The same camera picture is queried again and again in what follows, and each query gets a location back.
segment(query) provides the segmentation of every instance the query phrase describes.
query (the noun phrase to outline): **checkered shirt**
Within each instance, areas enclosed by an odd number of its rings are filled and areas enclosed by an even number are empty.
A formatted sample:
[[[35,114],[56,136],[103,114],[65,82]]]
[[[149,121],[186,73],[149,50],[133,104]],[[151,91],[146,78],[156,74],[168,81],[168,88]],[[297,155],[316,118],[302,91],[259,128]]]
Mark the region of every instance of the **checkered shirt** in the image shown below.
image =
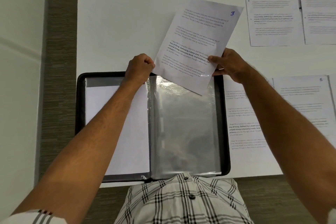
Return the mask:
[[[191,177],[135,185],[115,224],[253,223],[233,179]]]

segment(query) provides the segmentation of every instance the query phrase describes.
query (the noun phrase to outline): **person's right arm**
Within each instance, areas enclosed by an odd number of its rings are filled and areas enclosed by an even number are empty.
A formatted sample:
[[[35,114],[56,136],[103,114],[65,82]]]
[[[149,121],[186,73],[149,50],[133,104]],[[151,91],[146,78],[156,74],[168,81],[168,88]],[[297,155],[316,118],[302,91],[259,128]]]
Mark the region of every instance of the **person's right arm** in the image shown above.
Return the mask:
[[[228,74],[244,86],[265,139],[292,189],[319,223],[336,207],[336,149],[234,50],[222,57],[214,75]]]

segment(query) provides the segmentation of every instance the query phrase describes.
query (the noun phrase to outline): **person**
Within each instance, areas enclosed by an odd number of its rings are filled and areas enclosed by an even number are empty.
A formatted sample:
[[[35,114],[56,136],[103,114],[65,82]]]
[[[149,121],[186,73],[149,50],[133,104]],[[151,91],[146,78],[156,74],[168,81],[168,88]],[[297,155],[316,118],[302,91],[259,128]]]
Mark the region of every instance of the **person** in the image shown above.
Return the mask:
[[[214,75],[244,86],[265,139],[288,183],[319,223],[336,223],[336,150],[234,50]],[[80,223],[116,148],[132,99],[154,68],[145,54],[128,65],[119,89],[52,162],[40,182],[2,224]],[[178,174],[129,188],[115,223],[253,223],[233,179]]]

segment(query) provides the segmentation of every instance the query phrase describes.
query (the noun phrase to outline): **brown carpet floor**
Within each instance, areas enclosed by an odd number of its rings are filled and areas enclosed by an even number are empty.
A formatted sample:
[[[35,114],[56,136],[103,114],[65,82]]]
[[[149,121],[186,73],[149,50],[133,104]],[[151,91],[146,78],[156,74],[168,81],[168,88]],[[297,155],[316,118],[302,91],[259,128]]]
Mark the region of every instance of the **brown carpet floor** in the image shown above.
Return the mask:
[[[75,128],[77,0],[48,2],[40,177]],[[283,176],[237,182],[255,223],[315,223]],[[84,223],[113,223],[127,189],[99,189]]]

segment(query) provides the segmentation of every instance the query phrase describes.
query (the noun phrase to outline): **striped sleeve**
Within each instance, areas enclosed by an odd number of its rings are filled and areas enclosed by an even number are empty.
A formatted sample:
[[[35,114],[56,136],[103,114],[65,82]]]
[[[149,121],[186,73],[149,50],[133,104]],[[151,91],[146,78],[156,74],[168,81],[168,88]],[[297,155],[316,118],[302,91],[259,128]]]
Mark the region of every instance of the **striped sleeve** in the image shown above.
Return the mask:
[[[32,210],[24,213],[17,213],[0,224],[67,224],[65,219],[55,217],[53,213],[45,210]]]

